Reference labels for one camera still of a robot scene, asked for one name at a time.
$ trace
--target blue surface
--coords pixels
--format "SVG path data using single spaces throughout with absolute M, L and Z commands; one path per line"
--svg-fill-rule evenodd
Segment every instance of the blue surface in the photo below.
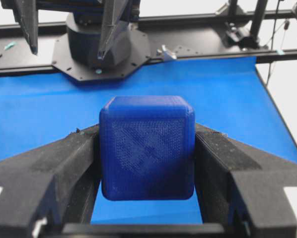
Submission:
M 256 75 L 255 58 L 148 65 L 124 81 L 93 86 L 76 86 L 61 73 L 2 77 L 0 160 L 98 123 L 101 108 L 119 95 L 182 96 L 196 122 L 297 163 L 297 148 Z M 100 192 L 92 220 L 200 223 L 198 213 L 195 194 L 186 201 L 110 202 Z
M 115 97 L 99 120 L 105 198 L 179 200 L 193 195 L 195 113 L 183 98 Z

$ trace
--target cable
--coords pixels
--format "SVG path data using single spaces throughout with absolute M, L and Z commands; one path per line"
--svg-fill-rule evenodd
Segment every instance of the cable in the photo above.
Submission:
M 283 33 L 283 37 L 282 37 L 282 41 L 281 41 L 281 45 L 280 45 L 280 48 L 279 48 L 280 50 L 282 50 L 282 48 L 283 48 L 284 40 L 285 40 L 285 38 L 286 38 L 286 32 L 287 32 L 289 26 L 290 26 L 290 21 L 289 21 L 288 19 L 286 19 L 286 20 L 285 20 L 285 24 L 284 24 L 284 33 Z M 273 72 L 274 72 L 274 69 L 276 68 L 276 65 L 277 65 L 276 62 L 271 63 L 271 64 L 273 64 L 273 68 L 272 68 L 272 70 L 271 70 L 271 72 L 270 72 L 270 77 L 269 77 L 268 80 L 267 80 L 267 84 L 266 84 L 266 86 L 268 86 L 268 84 L 269 84 L 269 79 L 271 78 L 271 76 L 272 76 L 272 74 L 273 74 Z
M 276 9 L 276 17 L 274 18 L 273 33 L 272 33 L 272 39 L 271 39 L 271 50 L 273 50 L 273 45 L 274 45 L 274 35 L 275 35 L 275 31 L 276 31 L 276 26 L 277 26 L 277 19 L 278 19 L 280 2 L 281 2 L 281 0 L 278 0 L 277 9 Z M 270 80 L 270 77 L 271 77 L 271 65 L 272 65 L 272 63 L 269 64 L 269 72 L 268 72 L 268 79 L 267 79 L 266 86 L 268 86 L 269 80 Z
M 281 42 L 281 46 L 280 46 L 280 50 L 283 48 L 283 43 L 284 43 L 284 39 L 285 39 L 285 37 L 286 37 L 286 32 L 287 32 L 287 30 L 284 29 L 284 33 L 283 33 L 283 38 L 282 38 L 282 42 Z M 274 69 L 276 68 L 276 65 L 277 65 L 277 63 L 274 63 L 274 65 L 273 65 L 273 69 L 271 70 L 270 77 L 272 76 L 272 74 L 273 74 L 273 72 L 274 72 Z
M 275 30 L 274 34 L 276 34 L 287 21 L 288 21 L 287 19 L 284 20 L 284 22 Z M 268 46 L 268 44 L 270 43 L 271 40 L 272 40 L 272 36 L 270 37 L 268 42 L 264 44 L 264 46 Z

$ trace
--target black cylinder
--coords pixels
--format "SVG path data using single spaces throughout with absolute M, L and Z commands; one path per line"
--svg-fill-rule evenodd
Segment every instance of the black cylinder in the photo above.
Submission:
M 130 29 L 127 22 L 120 21 L 113 46 L 104 60 L 97 58 L 101 37 L 101 24 L 80 25 L 70 13 L 67 18 L 67 34 L 71 56 L 90 68 L 113 68 L 131 53 Z
M 252 25 L 250 29 L 250 34 L 254 39 L 258 38 L 258 34 L 260 31 L 261 23 L 264 18 L 264 14 L 267 8 L 268 0 L 258 0 L 256 11 L 254 13 L 253 19 L 252 19 Z

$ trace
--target wire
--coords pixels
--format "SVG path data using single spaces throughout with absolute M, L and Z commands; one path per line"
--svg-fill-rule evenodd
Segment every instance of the wire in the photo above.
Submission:
M 278 0 L 277 9 L 276 9 L 276 17 L 274 18 L 273 33 L 272 33 L 272 38 L 271 38 L 271 50 L 273 50 L 273 46 L 274 46 L 274 35 L 275 35 L 275 31 L 276 31 L 276 26 L 277 26 L 280 2 L 281 2 L 281 0 Z M 267 79 L 266 86 L 268 86 L 270 77 L 271 77 L 271 65 L 272 65 L 272 63 L 269 64 L 269 72 L 268 72 L 268 79 Z
M 281 27 L 282 27 L 284 24 L 286 24 L 287 21 L 288 21 L 287 19 L 284 20 L 284 22 L 283 22 L 283 23 L 282 23 L 282 24 L 275 30 L 274 34 L 276 34 L 276 33 L 281 29 Z M 264 44 L 264 46 L 268 46 L 268 44 L 270 43 L 271 40 L 272 40 L 272 36 L 270 37 L 269 41 L 268 41 L 267 43 Z
M 283 43 L 284 43 L 284 39 L 285 39 L 285 37 L 286 37 L 286 32 L 287 32 L 287 30 L 284 30 L 283 38 L 282 38 L 282 42 L 281 42 L 281 46 L 280 46 L 280 50 L 283 48 Z M 273 64 L 273 69 L 271 70 L 270 77 L 272 76 L 272 74 L 273 74 L 273 72 L 274 72 L 274 69 L 276 68 L 276 65 L 277 65 L 277 63 L 275 62 L 275 63 Z

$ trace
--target blue cube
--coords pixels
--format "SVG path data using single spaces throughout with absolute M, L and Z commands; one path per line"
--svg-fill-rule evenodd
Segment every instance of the blue cube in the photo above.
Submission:
M 179 96 L 113 98 L 100 112 L 102 193 L 109 200 L 188 199 L 195 113 Z

